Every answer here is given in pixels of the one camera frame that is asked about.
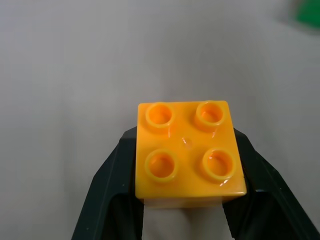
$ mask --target yellow plastic block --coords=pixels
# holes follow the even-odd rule
[[[138,106],[135,196],[159,208],[206,207],[247,193],[226,101]]]

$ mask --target green object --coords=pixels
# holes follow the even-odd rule
[[[306,0],[298,9],[297,20],[309,26],[320,28],[320,0]]]

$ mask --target orange toy brick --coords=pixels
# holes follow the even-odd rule
[[[138,106],[135,196],[145,205],[205,207],[246,193],[226,101]]]

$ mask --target white surface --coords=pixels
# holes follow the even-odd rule
[[[234,126],[320,229],[320,41],[278,21],[286,4],[1,1],[1,239],[70,239],[92,177],[136,125],[138,103],[207,99],[229,102]],[[162,229],[175,213],[177,231],[198,231],[201,214],[146,216]],[[144,238],[161,239],[149,227]]]

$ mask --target white background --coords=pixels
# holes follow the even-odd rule
[[[69,240],[95,172],[155,101],[227,100],[320,229],[320,40],[290,7],[2,0],[0,238]],[[230,238],[221,209],[188,214],[146,210],[144,238]]]

